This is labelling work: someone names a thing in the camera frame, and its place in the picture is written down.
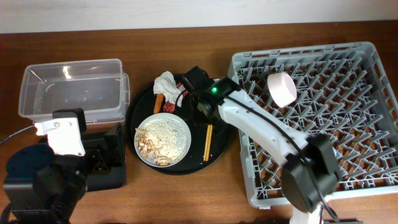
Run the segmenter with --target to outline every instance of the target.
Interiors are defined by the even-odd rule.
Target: gray dish rack
[[[295,102],[279,108],[267,89],[268,74],[287,72]],[[285,124],[330,137],[343,180],[331,198],[398,192],[398,104],[375,46],[357,42],[234,54],[228,76]],[[249,203],[289,204],[280,167],[239,130]]]

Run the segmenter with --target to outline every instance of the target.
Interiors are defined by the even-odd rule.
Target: white tissue
[[[181,91],[177,88],[173,74],[171,72],[164,72],[161,76],[155,79],[154,93],[163,93],[166,102],[174,103]],[[181,107],[182,96],[178,99],[177,106]]]

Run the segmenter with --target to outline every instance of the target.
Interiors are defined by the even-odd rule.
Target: chopstick
[[[205,144],[205,155],[203,156],[203,161],[209,161],[209,153],[210,153],[210,146],[211,146],[211,134],[213,133],[213,125],[209,124],[207,126],[207,133],[206,133],[206,144]]]

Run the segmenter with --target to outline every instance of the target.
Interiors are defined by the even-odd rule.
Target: black tray
[[[204,162],[203,154],[205,151],[207,124],[201,119],[184,119],[189,117],[189,114],[192,112],[189,95],[184,97],[182,107],[179,109],[177,108],[178,114],[180,114],[180,117],[187,122],[191,131],[192,141],[188,154],[175,165],[164,168],[150,166],[137,155],[134,147],[135,128],[137,128],[147,117],[154,114],[156,96],[154,95],[153,87],[154,82],[145,86],[136,95],[127,111],[125,122],[126,139],[132,153],[147,167],[158,172],[171,175],[185,175],[198,172],[216,161],[220,155],[222,155],[224,149],[228,147],[227,142],[230,142],[228,139],[231,137],[231,127],[224,122],[213,124],[209,161]]]

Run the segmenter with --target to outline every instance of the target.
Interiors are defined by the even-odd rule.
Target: clear plastic container
[[[19,115],[39,122],[59,109],[83,108],[87,124],[124,121],[129,79],[119,59],[29,65]]]

